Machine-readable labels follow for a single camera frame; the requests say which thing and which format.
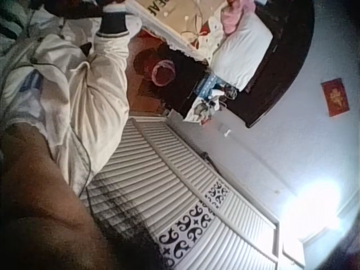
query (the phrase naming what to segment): white pillow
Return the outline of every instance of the white pillow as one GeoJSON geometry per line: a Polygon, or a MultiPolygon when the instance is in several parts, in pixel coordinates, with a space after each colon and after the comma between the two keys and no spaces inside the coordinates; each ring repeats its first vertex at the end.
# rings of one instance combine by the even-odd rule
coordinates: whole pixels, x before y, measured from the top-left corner
{"type": "Polygon", "coordinates": [[[244,14],[237,30],[215,53],[215,75],[242,91],[254,76],[272,40],[270,30],[252,12],[244,14]]]}

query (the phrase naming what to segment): bedding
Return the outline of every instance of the bedding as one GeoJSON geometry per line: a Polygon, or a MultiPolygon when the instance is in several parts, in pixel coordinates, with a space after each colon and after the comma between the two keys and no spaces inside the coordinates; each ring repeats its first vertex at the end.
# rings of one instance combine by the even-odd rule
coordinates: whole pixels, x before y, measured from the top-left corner
{"type": "Polygon", "coordinates": [[[225,0],[127,0],[127,11],[173,50],[211,63],[224,39],[220,21],[225,0]]]}
{"type": "Polygon", "coordinates": [[[242,91],[254,76],[273,36],[254,13],[245,13],[237,30],[214,55],[213,73],[242,91]]]}

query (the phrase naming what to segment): bright light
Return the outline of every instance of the bright light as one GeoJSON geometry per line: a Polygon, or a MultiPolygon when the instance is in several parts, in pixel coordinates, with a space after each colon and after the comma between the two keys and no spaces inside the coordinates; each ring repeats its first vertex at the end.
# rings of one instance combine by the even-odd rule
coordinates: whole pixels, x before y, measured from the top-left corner
{"type": "Polygon", "coordinates": [[[336,217],[340,196],[332,182],[317,182],[308,186],[288,208],[285,227],[298,239],[322,230],[339,228],[336,217]]]}

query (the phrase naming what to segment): dark hair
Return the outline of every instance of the dark hair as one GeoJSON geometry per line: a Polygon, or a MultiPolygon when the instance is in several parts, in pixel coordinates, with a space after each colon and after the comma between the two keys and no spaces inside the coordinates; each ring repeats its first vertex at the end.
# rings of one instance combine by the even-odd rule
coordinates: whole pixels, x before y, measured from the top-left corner
{"type": "Polygon", "coordinates": [[[88,188],[86,195],[89,211],[112,247],[112,253],[119,269],[170,269],[163,258],[159,245],[151,236],[142,215],[126,196],[116,191],[116,197],[110,196],[110,190],[102,180],[94,180],[91,186],[104,197],[103,205],[111,209],[120,223],[113,225],[101,213],[94,213],[88,188]]]}

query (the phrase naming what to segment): skin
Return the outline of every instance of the skin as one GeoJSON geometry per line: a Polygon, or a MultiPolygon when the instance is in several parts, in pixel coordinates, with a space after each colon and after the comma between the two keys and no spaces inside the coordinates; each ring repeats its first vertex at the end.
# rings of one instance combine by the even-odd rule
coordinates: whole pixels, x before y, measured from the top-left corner
{"type": "Polygon", "coordinates": [[[18,124],[0,139],[0,259],[27,269],[112,269],[110,247],[53,162],[45,138],[18,124]]]}

